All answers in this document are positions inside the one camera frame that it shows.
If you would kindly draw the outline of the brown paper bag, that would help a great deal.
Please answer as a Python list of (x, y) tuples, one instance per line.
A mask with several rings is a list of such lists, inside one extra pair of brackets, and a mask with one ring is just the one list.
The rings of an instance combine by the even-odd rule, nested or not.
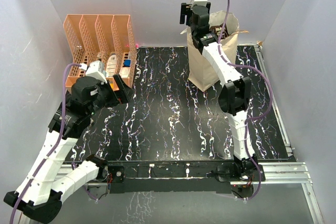
[(208, 47), (204, 47), (203, 52), (200, 52), (193, 44), (191, 28), (186, 27), (181, 32), (187, 38), (190, 69), (188, 79), (203, 92), (217, 81), (224, 83), (228, 80), (227, 75), (234, 72), (233, 68), (227, 66), (226, 63), (236, 63), (238, 35), (247, 33), (246, 30), (240, 29), (238, 19), (233, 13), (227, 13), (223, 10), (210, 14), (209, 25), (221, 28), (225, 17), (227, 17), (228, 36), (220, 41), (221, 49), (218, 48), (218, 43), (214, 42)]

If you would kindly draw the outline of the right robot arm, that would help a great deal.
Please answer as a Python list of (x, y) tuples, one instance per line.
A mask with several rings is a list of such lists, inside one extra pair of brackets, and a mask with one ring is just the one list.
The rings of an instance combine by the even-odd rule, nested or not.
[(213, 173), (217, 179), (237, 178), (251, 185), (260, 168), (251, 145), (246, 122), (250, 100), (251, 79), (243, 77), (225, 55), (220, 36), (210, 27), (211, 4), (181, 4), (180, 24), (191, 29), (193, 45), (215, 70), (222, 85), (218, 104), (227, 116), (234, 143), (234, 161), (229, 168), (223, 165)]

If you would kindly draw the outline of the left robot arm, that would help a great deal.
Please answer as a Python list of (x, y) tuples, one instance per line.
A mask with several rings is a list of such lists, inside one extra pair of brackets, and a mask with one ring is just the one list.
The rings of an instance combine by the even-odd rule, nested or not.
[(91, 180), (101, 182), (108, 177), (107, 161), (90, 155), (70, 173), (56, 179), (66, 156), (93, 123), (93, 114), (130, 101), (132, 89), (120, 75), (115, 74), (113, 79), (118, 87), (116, 91), (109, 82), (84, 76), (64, 95), (31, 170), (21, 185), (4, 197), (13, 212), (19, 210), (31, 220), (50, 223), (74, 192)]

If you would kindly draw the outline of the brown Kettle chips bag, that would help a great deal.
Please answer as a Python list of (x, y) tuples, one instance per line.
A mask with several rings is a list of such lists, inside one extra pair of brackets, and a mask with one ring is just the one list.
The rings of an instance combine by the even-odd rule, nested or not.
[(222, 25), (212, 26), (210, 30), (217, 35), (218, 38), (224, 39), (229, 36), (229, 32), (227, 29), (227, 25), (224, 26), (224, 30), (222, 31)]

